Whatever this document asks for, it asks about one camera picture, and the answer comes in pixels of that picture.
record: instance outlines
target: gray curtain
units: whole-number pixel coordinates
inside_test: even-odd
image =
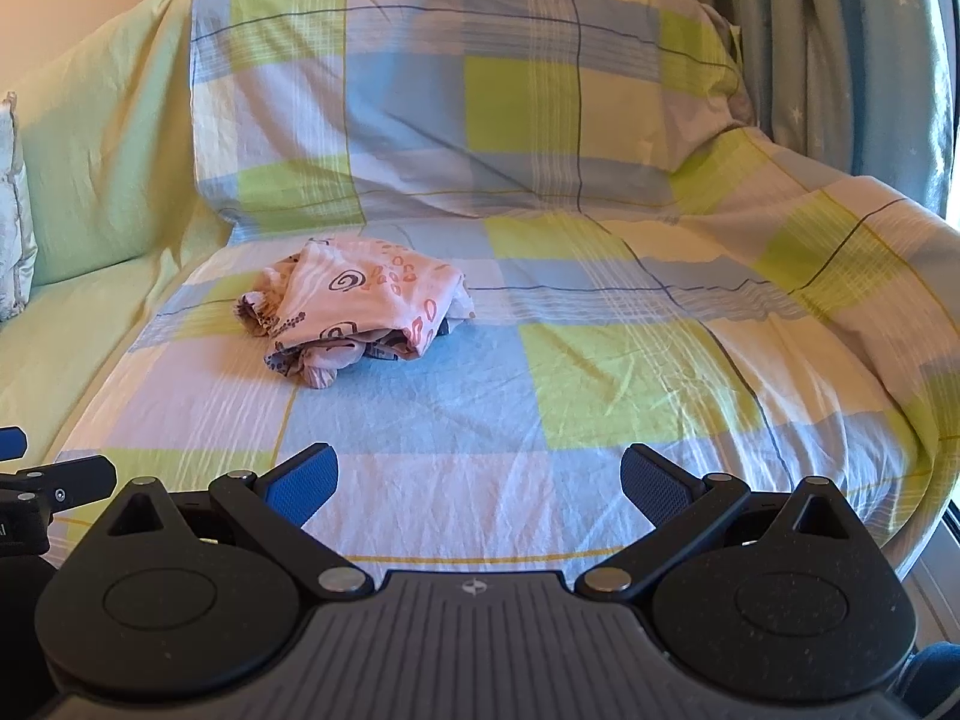
[[[954,85],[938,0],[700,1],[742,29],[767,135],[944,215]]]

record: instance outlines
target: screw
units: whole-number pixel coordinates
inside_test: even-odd
[[[634,578],[622,568],[592,568],[584,574],[587,587],[597,592],[620,592],[634,583]]]
[[[328,592],[354,592],[361,589],[366,580],[363,571],[348,565],[328,568],[318,577],[320,587]]]

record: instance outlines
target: pink cloth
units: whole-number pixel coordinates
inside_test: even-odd
[[[330,386],[365,354],[416,360],[434,338],[472,319],[464,274],[448,263],[371,238],[311,238],[261,271],[235,306],[244,327],[269,336],[264,362],[307,386]]]

